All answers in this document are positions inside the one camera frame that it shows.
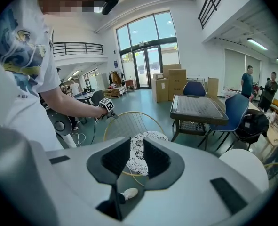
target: balcony railing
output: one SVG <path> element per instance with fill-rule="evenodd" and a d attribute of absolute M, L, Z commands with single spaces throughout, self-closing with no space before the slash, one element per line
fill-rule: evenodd
<path fill-rule="evenodd" d="M 221 0 L 206 0 L 203 8 L 201 9 L 201 12 L 199 14 L 199 20 L 202 29 L 204 29 L 206 23 L 208 22 L 211 15 L 214 13 L 214 11 L 217 11 L 217 6 Z"/>
<path fill-rule="evenodd" d="M 62 55 L 103 55 L 103 45 L 96 43 L 81 42 L 58 42 L 53 43 L 54 57 Z"/>

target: printed graphic on shirt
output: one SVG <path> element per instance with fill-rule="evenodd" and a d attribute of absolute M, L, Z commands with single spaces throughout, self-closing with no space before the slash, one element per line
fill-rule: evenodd
<path fill-rule="evenodd" d="M 17 30 L 17 27 L 12 9 L 5 10 L 0 17 L 0 63 L 6 71 L 13 73 L 21 90 L 38 96 L 32 87 L 37 85 L 35 79 L 40 73 L 45 46 L 30 43 L 31 34 Z"/>

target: white t-shirt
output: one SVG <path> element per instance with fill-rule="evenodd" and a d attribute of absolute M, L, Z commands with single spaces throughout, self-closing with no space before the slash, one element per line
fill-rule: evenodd
<path fill-rule="evenodd" d="M 78 84 L 78 83 L 74 83 L 74 84 L 71 84 L 71 85 L 70 85 L 70 88 L 71 88 L 71 90 L 72 90 L 73 96 L 75 96 L 75 95 L 77 95 L 77 94 L 80 93 L 79 90 L 78 90 L 78 87 L 79 87 L 79 84 Z"/>
<path fill-rule="evenodd" d="M 63 147 L 38 95 L 61 83 L 48 32 L 37 0 L 14 0 L 0 16 L 0 64 L 20 90 L 4 126 L 52 151 Z"/>

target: gray floor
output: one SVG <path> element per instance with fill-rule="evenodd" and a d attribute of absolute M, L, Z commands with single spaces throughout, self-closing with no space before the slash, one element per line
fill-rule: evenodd
<path fill-rule="evenodd" d="M 169 112 L 171 107 L 171 102 L 156 103 L 152 98 L 151 89 L 142 89 L 142 90 L 137 90 L 135 92 L 128 92 L 127 94 L 123 95 L 121 98 L 115 98 L 112 101 L 115 105 L 114 112 L 117 114 L 127 112 L 127 111 L 139 111 L 153 117 L 162 126 L 169 140 L 171 140 L 175 129 L 175 127 L 174 128 L 172 127 L 172 123 L 174 120 L 170 118 L 170 112 Z M 107 127 L 107 124 L 108 124 L 107 122 L 100 122 L 97 124 L 96 135 L 93 144 L 103 141 L 103 135 Z M 86 145 L 89 146 L 94 133 L 93 119 L 88 119 L 87 124 L 85 125 L 80 124 L 77 133 L 83 133 L 87 137 L 85 142 L 82 143 L 81 146 L 86 146 Z M 221 148 L 217 152 L 215 152 L 220 141 L 222 140 L 221 138 L 221 140 L 218 141 L 218 137 L 220 135 L 221 134 L 217 132 L 214 136 L 210 136 L 208 140 L 208 147 L 207 147 L 208 152 L 213 153 L 218 157 L 228 149 L 228 147 L 234 140 L 233 135 L 229 136 L 225 141 L 225 143 L 221 146 Z M 82 135 L 80 135 L 79 140 L 82 141 L 83 140 L 82 138 L 83 138 Z M 197 147 L 201 139 L 202 139 L 201 136 L 180 134 L 176 138 L 175 143 L 184 146 L 189 146 L 189 147 Z M 234 148 L 246 149 L 247 145 L 239 142 L 234 145 Z M 138 180 L 144 184 L 147 180 L 147 177 L 140 177 Z M 132 177 L 121 175 L 118 180 L 118 190 L 120 192 L 123 192 L 124 190 L 131 187 L 138 188 L 139 194 L 135 198 L 128 200 L 125 205 L 121 206 L 122 214 L 124 217 L 134 208 L 134 206 L 142 198 L 143 187 L 139 185 Z"/>

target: doorway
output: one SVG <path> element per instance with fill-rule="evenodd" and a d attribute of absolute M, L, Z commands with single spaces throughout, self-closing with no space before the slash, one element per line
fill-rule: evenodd
<path fill-rule="evenodd" d="M 159 50 L 159 46 L 154 46 L 133 51 L 135 76 L 139 89 L 150 89 L 153 74 L 163 71 Z"/>

